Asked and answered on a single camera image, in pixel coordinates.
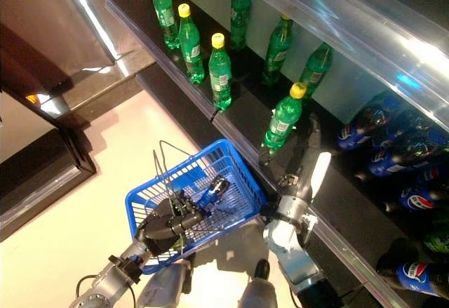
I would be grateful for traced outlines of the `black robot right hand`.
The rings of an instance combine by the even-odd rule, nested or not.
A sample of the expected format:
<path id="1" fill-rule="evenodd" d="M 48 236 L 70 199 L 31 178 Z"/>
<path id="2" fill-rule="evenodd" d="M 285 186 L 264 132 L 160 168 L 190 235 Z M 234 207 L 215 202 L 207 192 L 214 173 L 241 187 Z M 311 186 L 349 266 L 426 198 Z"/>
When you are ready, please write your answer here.
<path id="1" fill-rule="evenodd" d="M 297 162 L 294 173 L 284 173 L 277 179 L 274 177 L 272 156 L 269 153 L 267 146 L 262 146 L 259 151 L 259 166 L 264 174 L 275 182 L 275 190 L 281 192 L 282 190 L 292 189 L 293 195 L 309 194 L 307 197 L 313 198 L 313 189 L 311 186 L 311 177 L 315 169 L 321 151 L 321 126 L 319 118 L 314 113 L 309 115 L 310 132 L 307 143 L 301 145 L 302 155 L 294 154 L 291 161 Z"/>

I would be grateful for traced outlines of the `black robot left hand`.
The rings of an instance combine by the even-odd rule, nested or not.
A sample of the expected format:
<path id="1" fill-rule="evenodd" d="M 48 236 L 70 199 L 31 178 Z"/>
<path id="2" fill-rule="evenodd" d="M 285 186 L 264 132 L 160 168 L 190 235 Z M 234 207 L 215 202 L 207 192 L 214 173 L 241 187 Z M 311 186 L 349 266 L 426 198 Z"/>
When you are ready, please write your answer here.
<path id="1" fill-rule="evenodd" d="M 188 229 L 206 219 L 208 212 L 181 189 L 165 198 L 137 228 L 134 238 L 153 257 L 167 252 Z"/>

